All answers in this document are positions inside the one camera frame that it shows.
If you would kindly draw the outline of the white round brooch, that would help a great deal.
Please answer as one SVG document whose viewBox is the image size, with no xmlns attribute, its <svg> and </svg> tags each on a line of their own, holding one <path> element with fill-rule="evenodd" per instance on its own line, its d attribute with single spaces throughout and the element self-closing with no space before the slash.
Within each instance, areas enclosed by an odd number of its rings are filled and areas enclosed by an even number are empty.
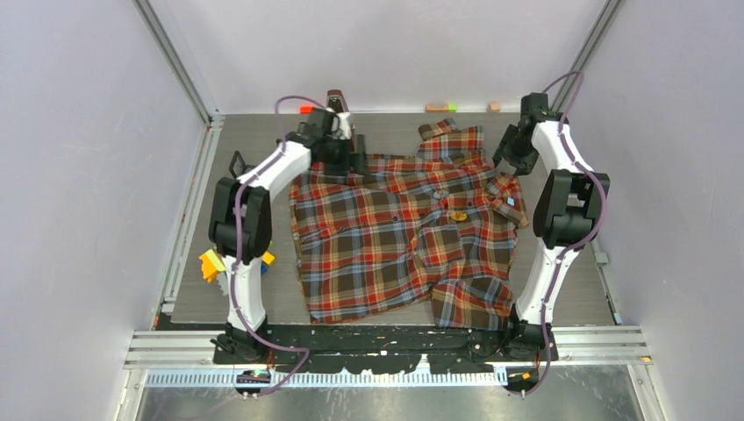
<svg viewBox="0 0 744 421">
<path fill-rule="evenodd" d="M 437 200 L 447 199 L 448 196 L 449 196 L 449 192 L 444 189 L 436 190 L 433 192 L 433 197 Z"/>
</svg>

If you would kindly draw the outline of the plaid flannel shirt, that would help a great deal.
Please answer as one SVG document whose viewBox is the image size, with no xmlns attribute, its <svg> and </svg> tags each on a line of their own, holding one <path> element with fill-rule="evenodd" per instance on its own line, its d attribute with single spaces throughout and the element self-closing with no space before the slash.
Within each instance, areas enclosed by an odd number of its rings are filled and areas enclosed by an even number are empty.
<svg viewBox="0 0 744 421">
<path fill-rule="evenodd" d="M 497 331 L 529 223 L 519 179 L 486 158 L 485 130 L 421 125 L 412 156 L 371 154 L 365 175 L 320 164 L 290 188 L 299 285 L 313 324 L 340 324 L 427 301 L 440 327 Z M 433 192 L 449 196 L 437 200 Z M 449 217 L 463 211 L 468 219 Z"/>
</svg>

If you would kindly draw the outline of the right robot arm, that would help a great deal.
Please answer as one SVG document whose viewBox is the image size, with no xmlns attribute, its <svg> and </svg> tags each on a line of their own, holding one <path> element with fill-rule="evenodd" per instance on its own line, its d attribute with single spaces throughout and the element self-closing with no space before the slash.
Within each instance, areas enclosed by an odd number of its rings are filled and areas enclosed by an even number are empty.
<svg viewBox="0 0 744 421">
<path fill-rule="evenodd" d="M 554 301 L 571 264 L 597 236 L 610 178 L 581 156 L 566 118 L 550 110 L 545 92 L 522 97 L 519 122 L 507 127 L 492 160 L 495 165 L 507 162 L 517 176 L 531 174 L 538 162 L 547 171 L 533 214 L 537 251 L 500 348 L 513 360 L 551 360 Z"/>
</svg>

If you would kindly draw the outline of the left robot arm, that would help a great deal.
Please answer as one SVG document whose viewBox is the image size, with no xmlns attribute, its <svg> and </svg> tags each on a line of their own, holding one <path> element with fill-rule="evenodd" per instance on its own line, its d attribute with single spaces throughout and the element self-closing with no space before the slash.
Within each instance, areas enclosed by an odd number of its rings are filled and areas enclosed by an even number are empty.
<svg viewBox="0 0 744 421">
<path fill-rule="evenodd" d="M 332 175 L 365 171 L 364 138 L 354 134 L 349 111 L 311 109 L 268 158 L 243 175 L 222 178 L 215 189 L 208 237 L 225 267 L 217 278 L 229 311 L 214 343 L 249 363 L 262 361 L 272 348 L 261 296 L 262 257 L 273 236 L 271 205 L 315 163 Z"/>
</svg>

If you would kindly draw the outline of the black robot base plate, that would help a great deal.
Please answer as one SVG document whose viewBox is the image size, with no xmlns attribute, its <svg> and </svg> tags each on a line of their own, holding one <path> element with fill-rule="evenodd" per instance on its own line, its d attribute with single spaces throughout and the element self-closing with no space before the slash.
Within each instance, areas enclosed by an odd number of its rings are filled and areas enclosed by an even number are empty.
<svg viewBox="0 0 744 421">
<path fill-rule="evenodd" d="M 281 373 L 410 373 L 428 363 L 436 374 L 479 373 L 487 364 L 555 361 L 551 338 L 532 326 L 513 332 L 423 325 L 263 325 L 251 334 L 232 325 L 211 339 L 217 364 L 266 363 Z"/>
</svg>

